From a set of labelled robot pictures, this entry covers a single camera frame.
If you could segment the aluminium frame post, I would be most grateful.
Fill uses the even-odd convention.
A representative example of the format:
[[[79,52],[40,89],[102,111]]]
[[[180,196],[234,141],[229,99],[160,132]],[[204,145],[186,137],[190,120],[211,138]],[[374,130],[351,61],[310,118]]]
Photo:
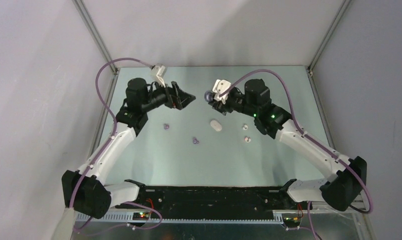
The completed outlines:
[[[352,4],[352,0],[343,0],[341,5],[339,6],[333,20],[331,21],[331,24],[329,25],[328,29],[326,30],[326,33],[324,37],[322,38],[317,50],[315,51],[312,60],[310,61],[310,64],[308,65],[307,69],[308,72],[312,75],[312,72],[314,71],[314,68],[316,67],[317,63],[319,62],[323,52],[325,51],[328,43],[330,42],[332,36],[334,35],[334,32],[336,31],[337,27],[339,26],[341,20],[345,16],[347,10],[349,9],[350,5]]]
[[[105,44],[85,2],[83,0],[72,0],[77,12],[79,13],[83,23],[85,24],[89,34],[93,38],[95,45],[101,53],[104,61],[110,62],[113,60],[107,45]]]

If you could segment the circuit board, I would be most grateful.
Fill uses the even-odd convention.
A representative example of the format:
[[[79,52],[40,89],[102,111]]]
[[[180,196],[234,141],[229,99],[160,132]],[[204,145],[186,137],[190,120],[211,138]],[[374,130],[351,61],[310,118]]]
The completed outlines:
[[[287,230],[298,230],[301,225],[301,217],[283,217],[282,226]]]
[[[151,212],[134,212],[132,215],[133,221],[149,221]]]

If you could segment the left aluminium frame post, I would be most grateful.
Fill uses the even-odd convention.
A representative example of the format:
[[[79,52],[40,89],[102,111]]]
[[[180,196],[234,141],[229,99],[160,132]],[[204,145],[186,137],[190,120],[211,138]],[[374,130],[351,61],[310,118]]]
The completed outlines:
[[[104,61],[110,62],[113,60],[107,45],[105,44],[85,2],[83,0],[72,0],[77,12],[79,13],[83,23],[85,24],[89,34],[93,38],[95,45],[101,53]]]

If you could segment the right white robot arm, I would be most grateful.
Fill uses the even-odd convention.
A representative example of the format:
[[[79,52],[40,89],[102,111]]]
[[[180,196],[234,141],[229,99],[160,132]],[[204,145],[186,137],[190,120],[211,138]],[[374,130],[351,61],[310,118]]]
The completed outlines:
[[[244,92],[231,88],[227,80],[216,80],[204,94],[206,102],[223,115],[234,111],[252,117],[257,130],[277,140],[307,159],[323,175],[322,179],[292,179],[282,188],[280,204],[293,209],[301,202],[325,202],[337,211],[346,211],[367,182],[367,162],[350,158],[322,145],[303,129],[298,130],[291,113],[272,102],[270,89],[262,79],[244,84]]]

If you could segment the purple earbud charging case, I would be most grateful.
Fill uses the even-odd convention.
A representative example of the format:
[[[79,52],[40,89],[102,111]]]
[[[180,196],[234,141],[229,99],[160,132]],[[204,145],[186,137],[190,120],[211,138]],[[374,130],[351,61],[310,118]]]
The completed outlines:
[[[211,102],[214,101],[215,95],[216,95],[215,92],[213,92],[213,91],[211,91],[211,90],[207,90],[207,91],[204,93],[204,100],[205,100],[207,103],[211,103]]]

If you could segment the white earbud charging case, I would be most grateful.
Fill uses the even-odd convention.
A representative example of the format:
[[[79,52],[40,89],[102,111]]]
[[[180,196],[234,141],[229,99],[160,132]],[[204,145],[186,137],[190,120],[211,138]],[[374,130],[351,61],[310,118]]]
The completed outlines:
[[[221,125],[220,122],[218,122],[216,119],[213,119],[210,121],[210,126],[216,131],[220,132],[223,129],[223,126]]]

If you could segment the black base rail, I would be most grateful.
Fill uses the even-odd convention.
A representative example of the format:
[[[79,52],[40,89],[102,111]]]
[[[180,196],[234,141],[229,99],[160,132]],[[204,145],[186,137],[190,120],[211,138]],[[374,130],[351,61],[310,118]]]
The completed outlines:
[[[274,211],[306,211],[286,186],[165,186],[137,183],[136,204],[153,207],[165,220],[258,221],[273,220]]]

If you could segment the left circuit board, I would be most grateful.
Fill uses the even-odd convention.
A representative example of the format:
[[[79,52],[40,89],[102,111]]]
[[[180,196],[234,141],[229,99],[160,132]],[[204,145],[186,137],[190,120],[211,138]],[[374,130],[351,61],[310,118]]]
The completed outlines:
[[[132,215],[133,221],[149,221],[151,212],[134,212]]]

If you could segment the right circuit board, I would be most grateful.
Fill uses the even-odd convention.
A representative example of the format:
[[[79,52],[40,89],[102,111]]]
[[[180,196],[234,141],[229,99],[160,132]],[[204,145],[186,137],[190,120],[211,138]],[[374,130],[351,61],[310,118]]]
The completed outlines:
[[[283,217],[282,226],[287,230],[298,230],[301,225],[301,217]]]

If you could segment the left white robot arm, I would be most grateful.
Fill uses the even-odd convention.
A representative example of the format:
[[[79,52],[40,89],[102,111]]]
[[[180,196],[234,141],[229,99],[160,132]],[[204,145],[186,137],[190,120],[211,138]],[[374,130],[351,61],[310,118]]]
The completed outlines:
[[[126,202],[134,208],[145,206],[147,194],[140,190],[140,183],[126,180],[106,185],[109,173],[126,147],[142,131],[149,119],[148,112],[160,106],[183,110],[196,99],[175,81],[170,86],[162,86],[155,81],[148,84],[140,77],[128,81],[125,94],[104,143],[77,170],[67,170],[61,178],[65,206],[95,219]]]

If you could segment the right aluminium frame post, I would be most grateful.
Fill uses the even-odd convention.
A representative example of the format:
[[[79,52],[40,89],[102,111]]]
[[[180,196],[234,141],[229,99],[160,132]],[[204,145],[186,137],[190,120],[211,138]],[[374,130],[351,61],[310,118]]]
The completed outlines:
[[[317,63],[319,62],[323,52],[325,51],[328,43],[330,42],[332,36],[334,35],[334,32],[336,31],[337,27],[339,26],[341,20],[345,16],[347,10],[349,9],[350,5],[352,4],[352,0],[343,0],[341,5],[339,6],[333,20],[331,21],[331,24],[329,25],[328,29],[326,30],[326,33],[324,37],[322,38],[317,50],[315,51],[312,60],[310,61],[310,64],[308,65],[307,69],[308,72],[312,75],[312,72],[314,71],[314,68],[316,67]]]

